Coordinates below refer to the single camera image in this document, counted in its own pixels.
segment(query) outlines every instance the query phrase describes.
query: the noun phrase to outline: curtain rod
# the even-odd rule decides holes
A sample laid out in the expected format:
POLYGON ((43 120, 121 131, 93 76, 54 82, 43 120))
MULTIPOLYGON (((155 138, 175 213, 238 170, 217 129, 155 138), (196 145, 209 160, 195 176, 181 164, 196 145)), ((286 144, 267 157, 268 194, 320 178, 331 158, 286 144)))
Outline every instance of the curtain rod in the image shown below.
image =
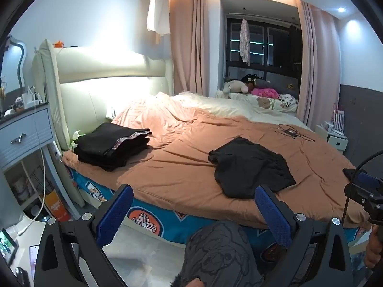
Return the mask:
POLYGON ((273 21, 276 21, 276 22, 281 22, 281 23, 284 23, 284 24, 289 24, 289 25, 293 25, 293 26, 296 26, 298 28, 300 28, 301 26, 299 24, 296 24, 294 22, 290 22, 290 21, 284 21, 282 19, 277 19, 277 18, 273 18, 273 17, 267 17, 267 16, 260 16, 260 15, 251 15, 251 14, 245 14, 245 13, 227 13, 228 15, 235 15, 235 16, 241 16, 241 17, 254 17, 254 18, 259 18, 259 19, 271 19, 273 21))

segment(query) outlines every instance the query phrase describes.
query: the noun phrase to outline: person's hand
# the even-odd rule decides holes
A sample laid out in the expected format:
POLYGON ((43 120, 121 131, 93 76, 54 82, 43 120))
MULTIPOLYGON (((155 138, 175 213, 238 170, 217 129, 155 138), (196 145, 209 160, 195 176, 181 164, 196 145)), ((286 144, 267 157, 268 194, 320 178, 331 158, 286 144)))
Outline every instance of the person's hand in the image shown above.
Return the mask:
POLYGON ((383 244, 378 239, 378 226, 373 225, 370 239, 367 244, 366 248, 366 258, 364 260, 364 263, 366 267, 369 267, 370 269, 373 269, 380 261, 380 254, 383 249, 383 244))
POLYGON ((186 287, 205 287, 205 285, 200 281, 200 279, 196 278, 187 284, 186 287))

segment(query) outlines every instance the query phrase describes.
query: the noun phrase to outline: pink plush toy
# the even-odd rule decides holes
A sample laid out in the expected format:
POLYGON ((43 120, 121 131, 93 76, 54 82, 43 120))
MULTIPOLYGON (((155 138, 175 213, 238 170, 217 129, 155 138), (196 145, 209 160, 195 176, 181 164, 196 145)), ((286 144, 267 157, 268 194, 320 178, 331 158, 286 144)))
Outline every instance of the pink plush toy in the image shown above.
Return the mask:
POLYGON ((275 89, 272 88, 254 88, 251 91, 251 94, 260 97, 279 99, 279 94, 276 92, 275 89))

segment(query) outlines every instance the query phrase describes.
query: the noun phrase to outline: pink curtain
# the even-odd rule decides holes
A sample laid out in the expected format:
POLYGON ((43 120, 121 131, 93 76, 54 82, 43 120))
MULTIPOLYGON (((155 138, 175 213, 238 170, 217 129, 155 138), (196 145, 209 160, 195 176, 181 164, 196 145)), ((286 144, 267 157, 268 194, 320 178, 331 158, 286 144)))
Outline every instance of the pink curtain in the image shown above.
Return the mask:
POLYGON ((170 0, 174 93, 208 92, 208 10, 206 0, 170 0))
POLYGON ((340 90, 340 49, 334 17, 297 0, 303 61, 297 118, 309 128, 331 120, 340 90))

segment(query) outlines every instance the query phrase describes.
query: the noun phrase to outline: brown bed sheet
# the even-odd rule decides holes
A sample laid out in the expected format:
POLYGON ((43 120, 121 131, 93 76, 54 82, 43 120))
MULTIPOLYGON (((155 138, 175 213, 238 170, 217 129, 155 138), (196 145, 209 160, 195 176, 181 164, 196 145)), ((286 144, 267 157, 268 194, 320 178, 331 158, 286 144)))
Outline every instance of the brown bed sheet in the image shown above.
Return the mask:
MULTIPOLYGON (((276 133, 270 129, 276 125, 254 123, 244 117, 215 117, 199 108, 183 108, 166 95, 132 104, 114 123, 150 128, 152 148, 113 172, 81 163, 69 151, 64 153, 64 163, 114 190, 129 184, 135 198, 161 208, 267 228, 253 200, 231 199, 222 193, 214 179, 215 167, 208 161, 211 150, 242 136, 286 159, 296 185, 276 195, 293 212, 322 221, 342 216, 344 187, 348 183, 342 169, 353 165, 309 130, 296 127, 315 142, 276 133)), ((350 202, 344 227, 362 226, 367 220, 363 208, 350 202)))

